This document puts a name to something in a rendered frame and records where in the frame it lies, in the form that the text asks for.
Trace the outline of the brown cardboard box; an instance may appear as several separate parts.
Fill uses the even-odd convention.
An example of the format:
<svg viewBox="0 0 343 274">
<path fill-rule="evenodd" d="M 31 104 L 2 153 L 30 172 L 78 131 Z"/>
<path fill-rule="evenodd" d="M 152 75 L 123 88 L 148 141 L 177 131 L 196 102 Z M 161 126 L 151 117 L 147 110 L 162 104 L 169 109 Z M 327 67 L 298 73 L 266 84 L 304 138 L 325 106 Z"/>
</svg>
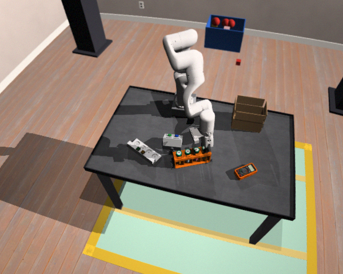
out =
<svg viewBox="0 0 343 274">
<path fill-rule="evenodd" d="M 263 108 L 264 101 L 262 98 L 238 95 L 234 102 L 231 128 L 260 133 L 268 114 L 267 101 Z"/>
</svg>

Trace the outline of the orange pocket multimeter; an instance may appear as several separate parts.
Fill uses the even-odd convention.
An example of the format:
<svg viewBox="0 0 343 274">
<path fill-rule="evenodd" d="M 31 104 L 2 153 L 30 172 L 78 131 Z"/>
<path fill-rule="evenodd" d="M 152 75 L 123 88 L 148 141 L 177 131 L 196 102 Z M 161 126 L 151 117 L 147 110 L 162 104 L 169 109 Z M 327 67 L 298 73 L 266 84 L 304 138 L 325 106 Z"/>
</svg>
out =
<svg viewBox="0 0 343 274">
<path fill-rule="evenodd" d="M 249 163 L 243 167 L 240 167 L 240 168 L 234 170 L 234 174 L 238 180 L 242 180 L 244 178 L 247 178 L 248 176 L 256 174 L 256 172 L 257 172 L 257 169 L 255 168 L 253 163 Z"/>
</svg>

